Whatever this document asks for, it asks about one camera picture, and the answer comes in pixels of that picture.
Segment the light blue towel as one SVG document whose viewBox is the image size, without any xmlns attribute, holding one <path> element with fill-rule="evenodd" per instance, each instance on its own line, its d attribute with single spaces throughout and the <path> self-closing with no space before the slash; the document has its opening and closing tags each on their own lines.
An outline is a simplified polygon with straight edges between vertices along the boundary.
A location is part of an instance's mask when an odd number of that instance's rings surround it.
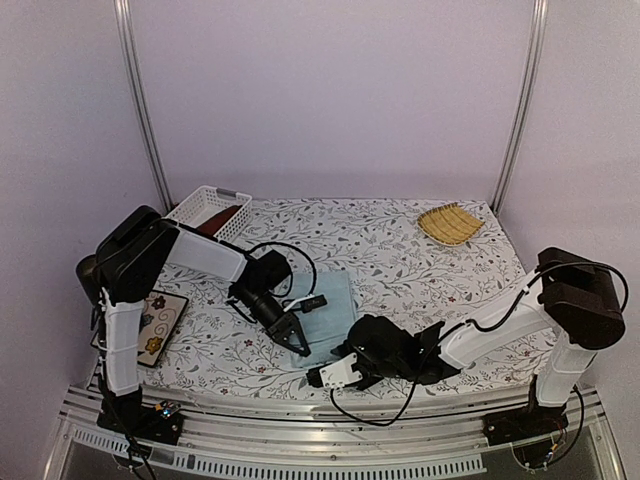
<svg viewBox="0 0 640 480">
<path fill-rule="evenodd" d="M 302 357 L 288 351 L 283 359 L 285 368 L 310 369 L 337 361 L 339 356 L 331 351 L 343 343 L 356 321 L 356 303 L 347 271 L 319 272 L 314 294 L 323 295 L 327 304 L 309 313 L 296 312 L 311 354 Z"/>
</svg>

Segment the dark red towel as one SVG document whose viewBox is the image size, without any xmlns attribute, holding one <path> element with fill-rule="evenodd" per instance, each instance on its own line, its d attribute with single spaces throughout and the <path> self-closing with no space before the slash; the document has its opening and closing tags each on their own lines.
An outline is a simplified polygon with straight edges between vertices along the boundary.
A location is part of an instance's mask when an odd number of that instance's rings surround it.
<svg viewBox="0 0 640 480">
<path fill-rule="evenodd" d="M 214 216 L 203 222 L 197 227 L 197 231 L 213 237 L 221 230 L 226 223 L 236 214 L 240 209 L 239 205 L 232 205 L 224 210 L 219 211 Z"/>
</svg>

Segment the white perforated plastic basket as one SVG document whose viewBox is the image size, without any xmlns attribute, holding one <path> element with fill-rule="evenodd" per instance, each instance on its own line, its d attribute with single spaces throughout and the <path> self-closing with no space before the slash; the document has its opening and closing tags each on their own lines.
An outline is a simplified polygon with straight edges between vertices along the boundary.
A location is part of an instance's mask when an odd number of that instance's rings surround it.
<svg viewBox="0 0 640 480">
<path fill-rule="evenodd" d="M 214 238 L 233 242 L 250 224 L 252 200 L 249 194 L 200 186 L 166 218 L 192 228 L 204 227 Z"/>
</svg>

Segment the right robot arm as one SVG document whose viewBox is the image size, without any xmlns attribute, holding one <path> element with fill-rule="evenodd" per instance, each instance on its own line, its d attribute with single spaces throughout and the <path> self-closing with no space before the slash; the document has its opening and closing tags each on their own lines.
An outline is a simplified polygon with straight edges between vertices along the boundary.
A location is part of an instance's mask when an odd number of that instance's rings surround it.
<svg viewBox="0 0 640 480">
<path fill-rule="evenodd" d="M 516 287 L 462 320 L 440 321 L 410 333 L 384 316 L 365 315 L 344 342 L 346 384 L 365 390 L 385 378 L 438 383 L 509 343 L 541 330 L 556 335 L 548 363 L 534 382 L 534 400 L 517 415 L 517 427 L 537 436 L 596 354 L 625 334 L 629 286 L 615 267 L 548 247 Z"/>
</svg>

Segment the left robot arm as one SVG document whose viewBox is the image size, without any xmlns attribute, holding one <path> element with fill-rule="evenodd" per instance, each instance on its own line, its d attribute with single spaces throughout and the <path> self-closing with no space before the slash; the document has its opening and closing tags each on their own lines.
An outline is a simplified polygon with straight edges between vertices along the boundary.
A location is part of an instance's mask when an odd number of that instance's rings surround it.
<svg viewBox="0 0 640 480">
<path fill-rule="evenodd" d="M 127 395 L 140 389 L 139 323 L 167 264 L 229 282 L 231 299 L 246 307 L 275 344 L 302 357 L 311 353 L 298 317 L 272 292 L 291 274 L 284 255 L 269 250 L 255 257 L 142 205 L 99 244 L 89 275 L 104 320 L 103 377 L 107 391 L 117 397 L 108 412 L 128 434 L 141 433 L 149 423 L 146 408 Z"/>
</svg>

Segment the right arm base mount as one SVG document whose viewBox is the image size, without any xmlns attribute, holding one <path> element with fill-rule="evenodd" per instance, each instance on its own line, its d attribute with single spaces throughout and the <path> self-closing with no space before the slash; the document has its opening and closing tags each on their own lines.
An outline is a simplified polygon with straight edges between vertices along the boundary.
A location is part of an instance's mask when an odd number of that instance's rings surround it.
<svg viewBox="0 0 640 480">
<path fill-rule="evenodd" d="M 490 446 L 559 432 L 568 426 L 566 406 L 541 407 L 536 403 L 482 417 L 482 433 Z"/>
</svg>

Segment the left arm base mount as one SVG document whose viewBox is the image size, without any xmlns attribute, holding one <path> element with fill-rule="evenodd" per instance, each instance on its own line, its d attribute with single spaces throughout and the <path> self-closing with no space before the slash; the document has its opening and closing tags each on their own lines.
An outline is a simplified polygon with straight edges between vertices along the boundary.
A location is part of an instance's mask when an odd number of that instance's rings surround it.
<svg viewBox="0 0 640 480">
<path fill-rule="evenodd" d="M 128 434 L 136 440 L 148 440 L 177 445 L 185 417 L 182 413 L 165 416 L 161 410 L 143 406 L 137 400 L 116 397 L 111 403 L 102 402 L 97 425 L 113 432 Z"/>
</svg>

